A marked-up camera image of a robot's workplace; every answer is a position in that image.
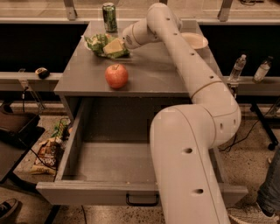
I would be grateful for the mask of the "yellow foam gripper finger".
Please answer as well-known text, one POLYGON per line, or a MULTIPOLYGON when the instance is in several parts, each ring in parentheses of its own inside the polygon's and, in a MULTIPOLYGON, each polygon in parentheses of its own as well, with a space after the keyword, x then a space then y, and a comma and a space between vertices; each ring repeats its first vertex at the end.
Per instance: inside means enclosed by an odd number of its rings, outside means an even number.
POLYGON ((121 39, 115 38, 103 47, 103 51, 106 54, 124 53, 124 43, 121 39))

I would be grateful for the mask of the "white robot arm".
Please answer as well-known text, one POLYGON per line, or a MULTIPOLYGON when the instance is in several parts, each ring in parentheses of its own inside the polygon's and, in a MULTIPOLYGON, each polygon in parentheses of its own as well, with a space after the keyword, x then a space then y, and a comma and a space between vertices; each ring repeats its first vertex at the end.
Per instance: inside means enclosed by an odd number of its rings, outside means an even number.
POLYGON ((135 49, 162 41, 191 101, 165 108, 150 126, 150 151, 166 224, 230 224, 209 156, 239 129, 241 110, 228 86, 184 40, 164 3, 122 33, 135 49))

